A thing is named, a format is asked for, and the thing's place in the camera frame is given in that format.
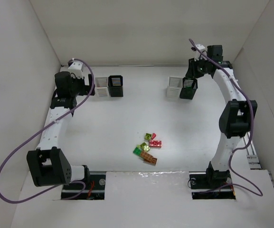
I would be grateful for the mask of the red lego plate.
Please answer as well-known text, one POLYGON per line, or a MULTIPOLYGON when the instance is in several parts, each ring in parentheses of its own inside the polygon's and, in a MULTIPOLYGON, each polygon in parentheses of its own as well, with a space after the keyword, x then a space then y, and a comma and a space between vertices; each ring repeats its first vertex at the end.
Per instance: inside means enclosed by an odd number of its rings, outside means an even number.
POLYGON ((162 147, 162 141, 160 141, 160 140, 150 140, 149 141, 149 147, 151 147, 151 148, 161 148, 162 147))

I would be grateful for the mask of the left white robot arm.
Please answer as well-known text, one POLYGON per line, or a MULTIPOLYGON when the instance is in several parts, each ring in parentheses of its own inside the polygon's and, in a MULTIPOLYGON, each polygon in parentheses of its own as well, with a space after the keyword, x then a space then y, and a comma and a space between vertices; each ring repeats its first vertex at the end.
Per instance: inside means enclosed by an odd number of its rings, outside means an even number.
POLYGON ((61 145, 66 129, 77 108, 77 96, 94 95, 94 78, 88 75, 78 79, 74 73, 62 71, 55 74, 56 89, 50 104, 49 121, 52 124, 42 133, 40 143, 27 153, 27 163, 35 186, 68 185, 73 181, 90 182, 86 165, 71 165, 61 145))

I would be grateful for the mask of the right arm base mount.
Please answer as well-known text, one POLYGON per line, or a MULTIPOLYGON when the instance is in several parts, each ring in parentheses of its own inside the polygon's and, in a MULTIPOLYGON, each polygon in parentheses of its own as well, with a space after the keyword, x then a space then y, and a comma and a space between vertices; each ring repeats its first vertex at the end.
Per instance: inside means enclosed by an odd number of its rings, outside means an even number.
POLYGON ((235 200, 230 177, 209 180, 205 172, 190 172, 188 187, 193 200, 235 200))

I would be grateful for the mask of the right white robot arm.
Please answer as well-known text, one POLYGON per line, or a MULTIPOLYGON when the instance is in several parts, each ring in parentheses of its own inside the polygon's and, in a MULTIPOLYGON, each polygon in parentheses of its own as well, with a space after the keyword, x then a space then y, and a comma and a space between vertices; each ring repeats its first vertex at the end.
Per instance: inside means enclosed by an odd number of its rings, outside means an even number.
POLYGON ((196 80, 206 74, 218 85, 226 102, 218 126, 221 132, 217 151, 205 172, 190 173, 190 186, 194 190, 216 189, 230 178, 231 160, 237 146, 247 133, 252 133, 257 102, 247 98, 234 76, 229 61, 223 60, 221 45, 193 44, 195 56, 189 59, 184 81, 196 80))

